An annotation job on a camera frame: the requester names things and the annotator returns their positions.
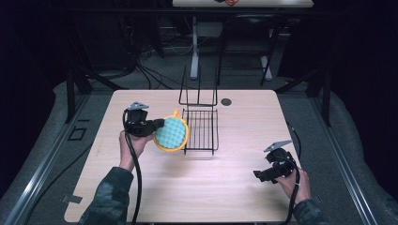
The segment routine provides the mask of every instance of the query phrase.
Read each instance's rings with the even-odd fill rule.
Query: wire dish rack
[[[188,82],[184,68],[178,103],[184,105],[182,118],[187,121],[190,137],[184,148],[187,151],[214,151],[219,148],[216,76],[214,81],[203,82],[200,69],[198,78]]]

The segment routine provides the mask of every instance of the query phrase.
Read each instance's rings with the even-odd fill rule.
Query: gray mat
[[[214,77],[216,56],[214,49],[202,48],[200,65],[203,79],[205,83],[211,81]],[[278,68],[278,57],[272,61],[271,70],[276,74]],[[165,82],[168,86],[178,89],[180,87],[181,75],[184,66],[187,67],[187,74],[190,73],[191,54],[175,55],[166,51],[166,57],[160,58],[153,55],[151,58],[142,61],[142,64],[152,68],[160,75],[154,75],[156,78]],[[165,89],[165,86],[158,86],[157,81],[149,77],[151,88]],[[283,78],[274,79],[272,82],[266,82],[264,86],[259,86],[261,80],[261,72],[258,77],[244,76],[225,76],[222,77],[220,89],[276,89],[284,85]],[[147,78],[139,71],[134,71],[129,76],[112,80],[113,82],[126,86],[130,89],[147,89]],[[89,97],[87,104],[82,112],[78,115],[76,126],[72,139],[79,139],[82,136],[82,130],[85,130],[81,140],[65,141],[61,146],[62,151],[54,167],[46,180],[43,189],[49,186],[50,182],[63,171],[75,158],[77,158],[85,148],[93,142],[100,121],[106,107],[109,103],[112,91],[103,84],[91,81],[95,91]],[[283,109],[283,114],[297,131],[299,139],[302,143],[301,165],[308,171],[311,177],[311,186],[313,195],[320,207],[330,217],[334,224],[361,224],[360,215],[353,203],[351,196],[344,183],[343,177],[336,166],[334,155],[331,153],[331,146],[321,124],[316,119],[316,112],[311,107],[309,99],[307,99],[302,91],[306,87],[305,83],[290,91],[288,94],[279,95],[279,100]],[[49,121],[43,129],[32,154],[26,161],[23,169],[15,179],[8,193],[0,201],[1,220],[4,223],[9,212],[15,203],[21,197],[30,177],[35,172],[41,160],[52,150],[52,145],[57,138],[57,134],[64,126],[66,119],[66,87],[62,83],[55,88],[57,102]],[[393,224],[396,210],[395,202],[389,201],[389,196],[382,188],[378,186],[372,173],[363,162],[360,138],[356,131],[349,113],[345,110],[344,104],[336,96],[332,96],[330,105],[330,120],[332,129],[336,134],[352,170],[358,177],[360,185],[363,187],[364,194],[369,200],[370,206],[375,213],[379,224]],[[298,140],[294,137],[295,146],[298,149]],[[29,220],[29,224],[67,224],[63,219],[63,215],[67,208],[67,204],[60,200],[65,195],[70,195],[77,183],[80,172],[84,166],[87,154],[84,154],[75,164],[73,164],[45,193],[41,201],[38,203],[36,210],[33,212]]]

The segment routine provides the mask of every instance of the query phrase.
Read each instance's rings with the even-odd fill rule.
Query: wooden table
[[[201,91],[210,98],[212,91]],[[147,119],[163,118],[178,104],[179,91],[116,91],[103,117],[96,140],[73,193],[68,222],[79,220],[105,174],[119,163],[118,135],[122,113],[133,102],[149,105]],[[262,183],[253,171],[270,167],[263,152],[273,142],[290,140],[279,101],[268,90],[219,90],[219,149],[166,153],[150,142],[139,158],[143,195],[139,222],[259,222],[284,221],[288,198],[279,185]],[[221,105],[223,98],[232,101]],[[297,160],[292,143],[284,147]],[[134,212],[137,183],[130,189],[128,221]]]

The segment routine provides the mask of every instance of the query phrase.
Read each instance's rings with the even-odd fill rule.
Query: human hand
[[[298,194],[295,199],[295,204],[300,203],[301,201],[311,199],[311,190],[310,190],[310,177],[308,174],[302,169],[299,170],[299,187]],[[296,184],[296,170],[293,170],[292,173],[287,177],[278,177],[275,179],[282,186],[284,193],[289,197],[292,197],[293,189]]]
[[[132,147],[134,148],[135,155],[139,157],[141,156],[141,154],[143,154],[145,145],[153,140],[154,134],[150,134],[142,138],[130,135],[130,138],[131,138]],[[119,143],[120,143],[119,167],[124,168],[131,172],[132,169],[134,169],[134,161],[132,160],[130,148],[126,141],[126,133],[124,130],[120,131]]]

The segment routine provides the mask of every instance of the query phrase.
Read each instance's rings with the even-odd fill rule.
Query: camouflage sleeve
[[[330,225],[327,217],[321,212],[314,200],[298,203],[293,211],[300,225]]]
[[[131,172],[113,167],[99,183],[79,224],[126,224],[132,179]]]

